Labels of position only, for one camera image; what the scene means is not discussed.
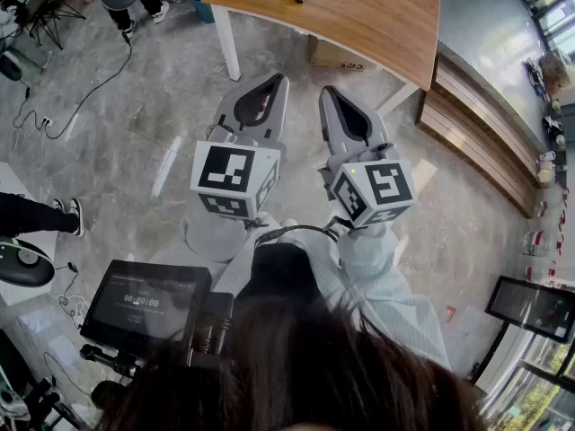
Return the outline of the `black screen mount clamp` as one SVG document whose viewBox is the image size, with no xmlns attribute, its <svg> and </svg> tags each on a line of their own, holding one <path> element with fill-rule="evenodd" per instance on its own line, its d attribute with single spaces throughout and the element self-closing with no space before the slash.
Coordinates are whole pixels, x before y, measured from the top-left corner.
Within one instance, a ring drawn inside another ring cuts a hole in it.
<svg viewBox="0 0 575 431">
<path fill-rule="evenodd" d="M 226 336 L 232 326 L 234 296 L 209 292 L 202 300 L 196 319 L 187 365 L 194 368 L 219 369 Z"/>
</svg>

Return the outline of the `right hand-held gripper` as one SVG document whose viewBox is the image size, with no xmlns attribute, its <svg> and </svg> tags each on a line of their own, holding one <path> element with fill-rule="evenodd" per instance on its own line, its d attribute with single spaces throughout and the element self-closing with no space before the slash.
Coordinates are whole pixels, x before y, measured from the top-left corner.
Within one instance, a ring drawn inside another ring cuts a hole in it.
<svg viewBox="0 0 575 431">
<path fill-rule="evenodd" d="M 332 155 L 319 173 L 344 224 L 364 228 L 401 216 L 416 202 L 416 192 L 411 164 L 386 144 L 383 120 L 354 99 L 334 86 L 320 93 L 323 140 Z"/>
</svg>

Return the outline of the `brown bundle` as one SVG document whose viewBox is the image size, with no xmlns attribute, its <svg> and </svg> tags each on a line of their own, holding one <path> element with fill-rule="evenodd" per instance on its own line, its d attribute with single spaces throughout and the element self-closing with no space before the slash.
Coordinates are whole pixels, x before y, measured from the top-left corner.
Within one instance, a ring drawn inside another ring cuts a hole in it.
<svg viewBox="0 0 575 431">
<path fill-rule="evenodd" d="M 550 96 L 567 91 L 575 85 L 575 63 L 560 48 L 555 48 L 538 59 L 544 87 Z"/>
</svg>

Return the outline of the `person's left forearm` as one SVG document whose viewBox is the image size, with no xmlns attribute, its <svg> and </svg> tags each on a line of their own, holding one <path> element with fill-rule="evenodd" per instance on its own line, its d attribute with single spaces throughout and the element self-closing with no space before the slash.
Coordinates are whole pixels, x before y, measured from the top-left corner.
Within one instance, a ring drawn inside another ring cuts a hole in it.
<svg viewBox="0 0 575 431">
<path fill-rule="evenodd" d="M 191 206 L 178 232 L 150 259 L 152 264 L 207 268 L 212 289 L 238 295 L 248 283 L 254 234 L 237 220 Z"/>
</svg>

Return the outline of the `black and white round device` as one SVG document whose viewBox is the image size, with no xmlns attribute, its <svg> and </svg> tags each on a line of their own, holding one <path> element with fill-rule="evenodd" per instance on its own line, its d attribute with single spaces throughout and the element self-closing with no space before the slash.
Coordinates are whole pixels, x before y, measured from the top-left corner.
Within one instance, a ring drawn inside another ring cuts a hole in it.
<svg viewBox="0 0 575 431">
<path fill-rule="evenodd" d="M 41 249 L 29 242 L 0 236 L 0 281 L 35 288 L 50 283 L 54 275 L 53 261 Z"/>
</svg>

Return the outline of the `black timer screen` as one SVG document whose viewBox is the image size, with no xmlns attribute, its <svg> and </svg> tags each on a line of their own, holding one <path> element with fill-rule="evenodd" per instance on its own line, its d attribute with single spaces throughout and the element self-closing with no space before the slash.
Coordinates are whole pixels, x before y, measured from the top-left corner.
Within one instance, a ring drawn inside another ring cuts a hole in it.
<svg viewBox="0 0 575 431">
<path fill-rule="evenodd" d="M 207 268 L 113 260 L 80 334 L 144 358 L 167 342 L 188 346 L 212 277 Z"/>
</svg>

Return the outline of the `cardboard box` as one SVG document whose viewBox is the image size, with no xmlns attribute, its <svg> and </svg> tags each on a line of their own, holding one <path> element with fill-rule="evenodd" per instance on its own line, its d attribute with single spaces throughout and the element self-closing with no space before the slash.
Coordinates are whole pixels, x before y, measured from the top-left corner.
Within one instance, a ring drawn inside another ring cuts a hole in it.
<svg viewBox="0 0 575 431">
<path fill-rule="evenodd" d="M 375 65 L 326 40 L 308 36 L 308 59 L 311 66 L 332 67 L 362 72 Z"/>
</svg>

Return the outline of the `wooden table with white legs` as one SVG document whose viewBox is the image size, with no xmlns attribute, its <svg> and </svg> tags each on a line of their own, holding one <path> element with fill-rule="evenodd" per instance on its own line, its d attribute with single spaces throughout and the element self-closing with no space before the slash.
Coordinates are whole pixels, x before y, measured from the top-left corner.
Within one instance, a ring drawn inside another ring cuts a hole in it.
<svg viewBox="0 0 575 431">
<path fill-rule="evenodd" d="M 241 77 L 230 13 L 269 20 L 326 40 L 384 69 L 402 87 L 383 98 L 385 116 L 429 90 L 437 54 L 440 0 L 205 0 L 215 19 L 228 75 Z"/>
</svg>

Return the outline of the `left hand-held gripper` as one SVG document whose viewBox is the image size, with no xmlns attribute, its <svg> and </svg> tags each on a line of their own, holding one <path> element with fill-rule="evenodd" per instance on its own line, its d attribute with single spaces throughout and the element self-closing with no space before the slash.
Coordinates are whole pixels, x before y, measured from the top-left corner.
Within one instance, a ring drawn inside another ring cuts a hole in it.
<svg viewBox="0 0 575 431">
<path fill-rule="evenodd" d="M 279 142 L 288 104 L 289 80 L 269 73 L 239 83 L 220 102 L 208 137 L 195 147 L 191 190 L 211 213 L 256 217 L 279 180 L 286 146 Z M 231 128 L 264 128 L 262 143 Z"/>
</svg>

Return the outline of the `person's right forearm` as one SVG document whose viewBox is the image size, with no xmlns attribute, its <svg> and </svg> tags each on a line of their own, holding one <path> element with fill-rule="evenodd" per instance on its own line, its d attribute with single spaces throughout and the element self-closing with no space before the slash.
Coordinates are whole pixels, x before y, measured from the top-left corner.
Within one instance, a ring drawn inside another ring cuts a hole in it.
<svg viewBox="0 0 575 431">
<path fill-rule="evenodd" d="M 391 340 L 450 370 L 431 301 L 412 292 L 394 263 L 398 245 L 394 232 L 385 224 L 340 233 L 337 246 L 349 296 Z"/>
</svg>

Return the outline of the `black tripod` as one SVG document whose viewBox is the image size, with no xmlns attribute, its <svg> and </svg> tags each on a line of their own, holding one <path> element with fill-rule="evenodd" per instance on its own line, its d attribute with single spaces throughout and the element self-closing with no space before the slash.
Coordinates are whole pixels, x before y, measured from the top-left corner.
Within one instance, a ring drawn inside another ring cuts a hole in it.
<svg viewBox="0 0 575 431">
<path fill-rule="evenodd" d="M 43 37 L 63 49 L 58 24 L 65 19 L 85 21 L 85 16 L 68 0 L 23 0 L 26 8 L 24 28 L 40 47 Z"/>
</svg>

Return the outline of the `person's torso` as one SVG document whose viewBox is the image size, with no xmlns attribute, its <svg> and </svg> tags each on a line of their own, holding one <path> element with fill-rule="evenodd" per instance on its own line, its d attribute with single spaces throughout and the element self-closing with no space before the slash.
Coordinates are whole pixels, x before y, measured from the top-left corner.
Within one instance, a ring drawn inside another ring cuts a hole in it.
<svg viewBox="0 0 575 431">
<path fill-rule="evenodd" d="M 277 228 L 254 236 L 248 283 L 234 296 L 233 321 L 265 305 L 307 316 L 328 314 L 329 306 L 317 282 L 314 265 L 331 257 L 337 236 L 311 225 Z"/>
</svg>

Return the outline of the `wooden slatted bench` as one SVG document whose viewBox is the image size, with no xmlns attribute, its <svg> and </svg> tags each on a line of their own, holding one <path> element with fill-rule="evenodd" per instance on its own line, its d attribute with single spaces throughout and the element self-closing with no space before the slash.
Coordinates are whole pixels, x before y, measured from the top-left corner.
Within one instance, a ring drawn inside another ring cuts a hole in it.
<svg viewBox="0 0 575 431">
<path fill-rule="evenodd" d="M 537 148 L 488 92 L 439 54 L 416 126 L 473 167 L 525 218 L 535 212 Z"/>
</svg>

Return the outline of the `black framed monitor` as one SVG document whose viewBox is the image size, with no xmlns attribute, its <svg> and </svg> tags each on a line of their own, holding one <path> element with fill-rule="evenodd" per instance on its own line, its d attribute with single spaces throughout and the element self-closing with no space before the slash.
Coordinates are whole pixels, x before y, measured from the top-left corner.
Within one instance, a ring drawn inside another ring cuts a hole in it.
<svg viewBox="0 0 575 431">
<path fill-rule="evenodd" d="M 575 330 L 575 293 L 499 276 L 485 312 L 565 344 Z"/>
</svg>

